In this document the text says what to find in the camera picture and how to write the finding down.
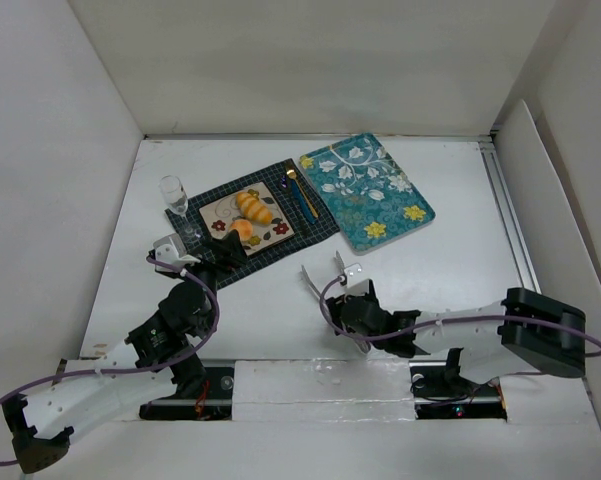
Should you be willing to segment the round orange bread roll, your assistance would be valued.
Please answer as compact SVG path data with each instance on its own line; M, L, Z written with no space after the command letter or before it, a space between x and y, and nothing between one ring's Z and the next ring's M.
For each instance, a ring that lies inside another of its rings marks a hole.
M236 219L229 227L230 231L236 231L241 242L247 242L254 235L253 224L244 218Z

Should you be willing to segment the metal tongs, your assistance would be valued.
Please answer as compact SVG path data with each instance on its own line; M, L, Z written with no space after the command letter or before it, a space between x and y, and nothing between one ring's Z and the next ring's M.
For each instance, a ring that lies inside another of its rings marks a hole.
M301 265L300 275L301 275L301 278L303 279L304 283L309 287L309 289L312 292L312 294L316 298L319 298L320 297L320 291L318 290L318 288L314 284L314 282L311 280L311 278L309 276L309 273L308 273L307 269L305 268L304 264ZM363 341L355 340L354 344L356 345L357 349L363 355L367 355L371 351L371 345L368 342L363 342Z

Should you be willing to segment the striped orange bread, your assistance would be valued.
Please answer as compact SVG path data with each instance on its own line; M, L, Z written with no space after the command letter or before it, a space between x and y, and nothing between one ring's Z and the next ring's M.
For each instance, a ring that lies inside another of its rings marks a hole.
M273 220L273 213L258 198L249 192L240 191L235 200L242 216L251 222L268 226Z

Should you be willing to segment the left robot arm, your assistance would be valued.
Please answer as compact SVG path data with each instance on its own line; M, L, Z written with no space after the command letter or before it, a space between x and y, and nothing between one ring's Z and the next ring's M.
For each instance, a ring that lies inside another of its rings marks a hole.
M156 241L147 260L156 273L176 281L156 311L91 368L66 372L38 393L22 391L2 401L23 473L57 463L71 445L128 410L204 392L207 373L197 353L218 327L218 283L245 265L247 255L235 230L202 245L212 260L187 254L176 234Z

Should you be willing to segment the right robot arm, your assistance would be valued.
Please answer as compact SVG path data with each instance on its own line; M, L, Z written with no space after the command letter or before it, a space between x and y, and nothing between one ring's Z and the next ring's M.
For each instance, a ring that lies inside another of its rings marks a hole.
M372 283L358 295L321 295L320 303L336 333L400 358L447 352L452 375L474 384L526 370L586 374L584 312L525 288L510 288L483 307L442 313L389 312Z

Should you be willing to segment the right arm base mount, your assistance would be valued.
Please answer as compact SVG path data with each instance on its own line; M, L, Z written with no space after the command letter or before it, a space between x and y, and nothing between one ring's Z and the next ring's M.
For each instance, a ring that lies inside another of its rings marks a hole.
M441 361L410 363L409 369L417 420L507 419L497 386L457 377Z

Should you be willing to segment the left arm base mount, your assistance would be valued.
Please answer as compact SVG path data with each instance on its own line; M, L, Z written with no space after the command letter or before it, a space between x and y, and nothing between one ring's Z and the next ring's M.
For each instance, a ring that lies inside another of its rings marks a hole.
M232 419L235 363L209 361L206 377L193 393L175 393L141 405L139 418L146 421L226 421Z

